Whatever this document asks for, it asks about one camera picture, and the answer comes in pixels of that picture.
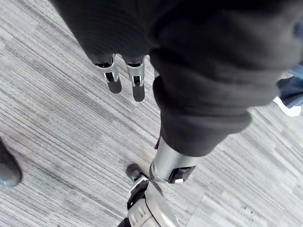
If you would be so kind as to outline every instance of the white sneaker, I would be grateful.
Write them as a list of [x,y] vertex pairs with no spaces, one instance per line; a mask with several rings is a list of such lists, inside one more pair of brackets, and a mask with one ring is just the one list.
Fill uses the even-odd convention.
[[294,106],[292,108],[287,108],[286,105],[283,104],[282,100],[277,96],[273,100],[279,107],[280,109],[289,117],[297,117],[301,113],[301,107],[300,106]]

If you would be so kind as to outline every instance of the leg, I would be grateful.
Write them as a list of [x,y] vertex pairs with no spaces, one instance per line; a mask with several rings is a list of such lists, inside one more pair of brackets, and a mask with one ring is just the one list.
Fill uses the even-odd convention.
[[291,77],[281,79],[277,83],[280,99],[288,108],[303,105],[303,78]]
[[122,55],[127,64],[127,71],[133,85],[133,96],[135,101],[144,100],[144,59],[145,55],[135,57]]
[[104,76],[108,88],[111,92],[118,94],[121,92],[121,82],[118,75],[118,67],[115,60],[115,55],[111,53],[102,54],[93,63]]

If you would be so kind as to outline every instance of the person's foot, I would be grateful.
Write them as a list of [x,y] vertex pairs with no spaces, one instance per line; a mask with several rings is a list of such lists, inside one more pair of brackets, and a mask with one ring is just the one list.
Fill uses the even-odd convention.
[[0,137],[0,185],[6,188],[16,186],[22,179],[22,172],[3,144]]
[[284,105],[284,103],[282,102],[282,100],[278,96],[275,97],[275,99],[273,101],[289,117],[297,117],[301,113],[301,107],[300,106],[294,106],[294,107],[289,109],[286,105]]

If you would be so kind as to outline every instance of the black boot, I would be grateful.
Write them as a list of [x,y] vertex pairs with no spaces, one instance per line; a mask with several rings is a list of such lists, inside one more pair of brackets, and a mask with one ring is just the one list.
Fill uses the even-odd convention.
[[10,188],[22,179],[22,172],[14,156],[4,146],[0,137],[0,185]]

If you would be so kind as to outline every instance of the jeans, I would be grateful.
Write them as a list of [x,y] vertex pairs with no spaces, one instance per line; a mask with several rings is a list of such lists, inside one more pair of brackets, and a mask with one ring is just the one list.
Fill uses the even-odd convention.
[[288,71],[293,76],[281,79],[277,85],[280,91],[279,97],[288,108],[303,105],[303,61],[295,68]]

